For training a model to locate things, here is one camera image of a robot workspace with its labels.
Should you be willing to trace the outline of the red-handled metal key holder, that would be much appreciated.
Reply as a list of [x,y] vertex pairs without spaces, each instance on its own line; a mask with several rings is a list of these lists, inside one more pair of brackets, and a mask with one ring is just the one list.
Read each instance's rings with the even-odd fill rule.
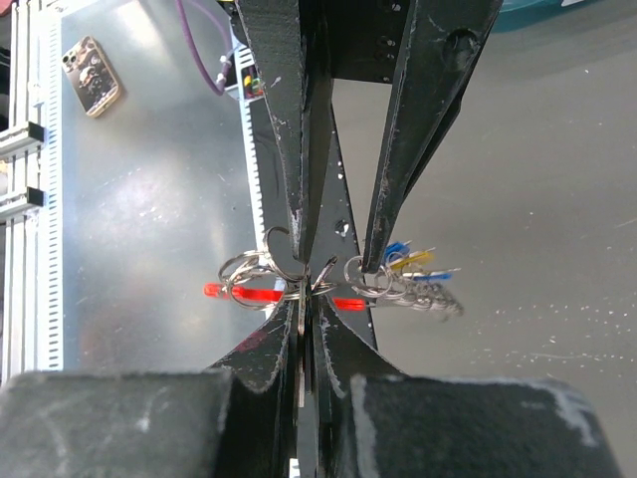
[[302,281],[309,281],[310,294],[331,298],[342,312],[366,312],[374,307],[402,307],[434,313],[442,321],[460,317],[465,309],[446,286],[447,281],[415,282],[396,280],[384,265],[384,252],[377,272],[362,271],[362,257],[352,256],[340,264],[330,256],[313,277],[309,270],[287,272],[276,261],[271,237],[287,235],[284,227],[271,227],[261,244],[227,260],[218,271],[218,281],[203,286],[207,298],[232,301],[257,312],[270,312],[281,301],[302,298]]

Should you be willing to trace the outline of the yellow key tag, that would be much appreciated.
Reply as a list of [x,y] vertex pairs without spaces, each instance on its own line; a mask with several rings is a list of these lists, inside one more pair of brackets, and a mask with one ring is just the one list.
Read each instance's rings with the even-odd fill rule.
[[406,255],[392,259],[389,268],[392,271],[400,271],[410,266],[423,266],[431,262],[434,258],[431,250],[409,252]]

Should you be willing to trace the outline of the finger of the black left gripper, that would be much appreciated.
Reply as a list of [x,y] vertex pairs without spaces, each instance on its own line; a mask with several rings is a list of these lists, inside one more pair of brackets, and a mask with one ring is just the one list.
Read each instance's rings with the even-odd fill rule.
[[238,1],[280,154],[293,256],[310,261],[332,135],[323,1]]
[[400,209],[460,112],[502,7],[412,1],[396,60],[361,269],[377,271]]

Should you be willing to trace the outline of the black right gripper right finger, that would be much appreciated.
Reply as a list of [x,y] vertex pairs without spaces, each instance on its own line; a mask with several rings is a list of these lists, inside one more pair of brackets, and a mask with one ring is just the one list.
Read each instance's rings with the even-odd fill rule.
[[534,378],[410,376],[313,299],[321,477],[616,477],[590,403]]

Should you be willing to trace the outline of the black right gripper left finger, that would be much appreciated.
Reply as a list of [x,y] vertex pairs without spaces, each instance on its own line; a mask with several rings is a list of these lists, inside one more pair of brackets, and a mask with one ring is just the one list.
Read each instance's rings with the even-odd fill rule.
[[298,309],[199,372],[28,372],[1,393],[5,477],[285,477]]

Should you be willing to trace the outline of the blue key tag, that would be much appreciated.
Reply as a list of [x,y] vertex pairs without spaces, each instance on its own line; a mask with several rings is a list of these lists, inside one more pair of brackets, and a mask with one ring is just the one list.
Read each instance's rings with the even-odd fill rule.
[[410,266],[400,271],[392,271],[389,268],[389,262],[392,259],[396,259],[397,257],[406,255],[409,252],[425,251],[425,250],[413,251],[410,247],[410,244],[411,244],[410,241],[406,241],[406,242],[396,241],[396,242],[390,243],[385,248],[384,256],[383,256],[384,265],[396,280],[402,279],[405,281],[415,281],[415,282],[447,281],[447,280],[451,280],[453,278],[453,275],[460,271],[460,268],[428,269],[428,265],[433,260],[423,266]]

